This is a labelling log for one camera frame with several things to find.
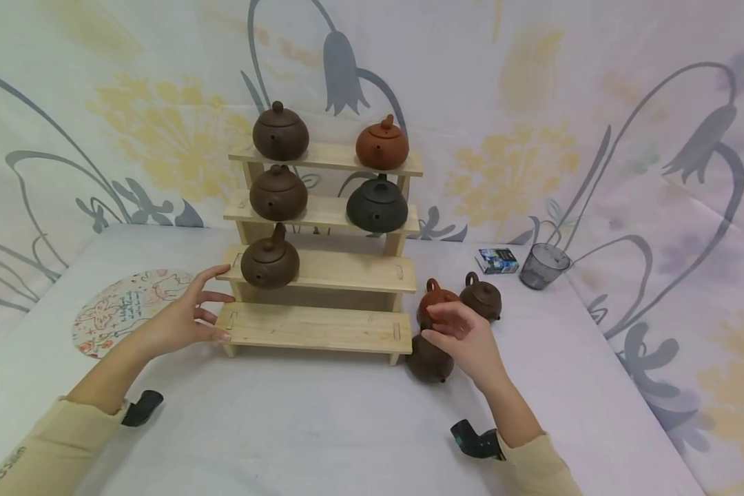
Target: small box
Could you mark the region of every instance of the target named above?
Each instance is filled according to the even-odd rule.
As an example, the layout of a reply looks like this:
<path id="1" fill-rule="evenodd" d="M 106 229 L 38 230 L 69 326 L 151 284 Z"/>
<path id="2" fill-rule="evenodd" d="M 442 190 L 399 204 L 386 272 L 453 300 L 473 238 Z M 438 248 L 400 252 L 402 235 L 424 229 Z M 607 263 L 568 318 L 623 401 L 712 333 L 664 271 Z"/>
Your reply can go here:
<path id="1" fill-rule="evenodd" d="M 482 249 L 475 256 L 482 273 L 513 273 L 518 271 L 518 260 L 509 249 Z"/>

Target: illustrated placemat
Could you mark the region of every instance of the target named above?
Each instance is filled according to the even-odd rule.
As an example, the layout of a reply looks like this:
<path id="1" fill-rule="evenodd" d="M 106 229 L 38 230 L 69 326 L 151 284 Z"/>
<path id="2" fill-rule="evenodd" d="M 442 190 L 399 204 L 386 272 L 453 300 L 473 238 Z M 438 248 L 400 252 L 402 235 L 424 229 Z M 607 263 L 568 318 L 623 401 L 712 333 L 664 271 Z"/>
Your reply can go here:
<path id="1" fill-rule="evenodd" d="M 113 282 L 88 302 L 74 319 L 72 340 L 78 350 L 102 358 L 127 334 L 184 293 L 193 276 L 157 269 Z"/>

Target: teapot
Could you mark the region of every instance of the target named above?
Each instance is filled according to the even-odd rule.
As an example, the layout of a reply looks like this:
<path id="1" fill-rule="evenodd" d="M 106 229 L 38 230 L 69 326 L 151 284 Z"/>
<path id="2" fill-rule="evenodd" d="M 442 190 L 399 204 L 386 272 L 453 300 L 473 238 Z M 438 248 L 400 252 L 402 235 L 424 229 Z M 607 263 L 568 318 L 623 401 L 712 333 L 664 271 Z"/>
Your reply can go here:
<path id="1" fill-rule="evenodd" d="M 281 101 L 259 115 L 254 125 L 254 146 L 272 161 L 297 160 L 309 147 L 309 130 Z"/>
<path id="2" fill-rule="evenodd" d="M 460 301 L 488 322 L 502 317 L 502 294 L 490 282 L 480 281 L 476 272 L 466 274 L 466 287 L 460 293 Z"/>
<path id="3" fill-rule="evenodd" d="M 251 207 L 267 220 L 292 220 L 306 208 L 306 185 L 285 165 L 273 165 L 254 180 Z"/>
<path id="4" fill-rule="evenodd" d="M 365 167 L 390 171 L 408 158 L 408 137 L 394 125 L 394 116 L 389 114 L 380 124 L 373 124 L 361 131 L 355 142 L 355 155 Z"/>
<path id="5" fill-rule="evenodd" d="M 364 181 L 347 199 L 347 218 L 370 233 L 390 233 L 408 220 L 408 202 L 386 174 Z"/>
<path id="6" fill-rule="evenodd" d="M 251 243 L 242 253 L 240 271 L 245 282 L 261 289 L 287 286 L 298 275 L 298 250 L 284 240 L 287 228 L 275 225 L 273 235 Z"/>
<path id="7" fill-rule="evenodd" d="M 426 281 L 426 293 L 419 302 L 419 308 L 417 310 L 419 329 L 430 329 L 433 327 L 433 319 L 431 319 L 430 314 L 426 312 L 426 308 L 431 304 L 457 301 L 460 301 L 457 294 L 452 293 L 449 289 L 441 289 L 438 285 L 438 281 L 434 280 L 434 278 L 429 278 Z"/>
<path id="8" fill-rule="evenodd" d="M 411 340 L 413 353 L 405 356 L 405 364 L 421 382 L 446 382 L 455 368 L 455 361 L 430 341 L 417 334 Z"/>

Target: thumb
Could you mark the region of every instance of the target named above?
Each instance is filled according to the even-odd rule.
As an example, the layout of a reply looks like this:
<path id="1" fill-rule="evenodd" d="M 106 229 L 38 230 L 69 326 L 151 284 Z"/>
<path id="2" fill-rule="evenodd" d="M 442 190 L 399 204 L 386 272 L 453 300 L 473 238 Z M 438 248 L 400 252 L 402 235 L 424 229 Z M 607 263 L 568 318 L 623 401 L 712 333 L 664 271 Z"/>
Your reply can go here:
<path id="1" fill-rule="evenodd" d="M 455 336 L 441 334 L 433 329 L 425 329 L 421 334 L 424 339 L 428 340 L 428 343 L 434 344 L 438 349 L 451 356 L 455 355 L 455 345 L 457 344 Z"/>
<path id="2" fill-rule="evenodd" d="M 228 343 L 231 335 L 220 327 L 210 327 L 201 323 L 196 324 L 196 341 L 215 341 L 216 343 Z"/>

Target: gray plastic cup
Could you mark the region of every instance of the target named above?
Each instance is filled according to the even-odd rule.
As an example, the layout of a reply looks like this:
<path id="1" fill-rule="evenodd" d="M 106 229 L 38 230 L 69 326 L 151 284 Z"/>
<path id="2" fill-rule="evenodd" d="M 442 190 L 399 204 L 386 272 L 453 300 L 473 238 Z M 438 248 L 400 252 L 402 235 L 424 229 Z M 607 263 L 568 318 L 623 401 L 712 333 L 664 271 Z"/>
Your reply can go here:
<path id="1" fill-rule="evenodd" d="M 564 251 L 548 243 L 535 243 L 529 250 L 519 278 L 526 287 L 545 289 L 569 267 L 570 257 Z"/>

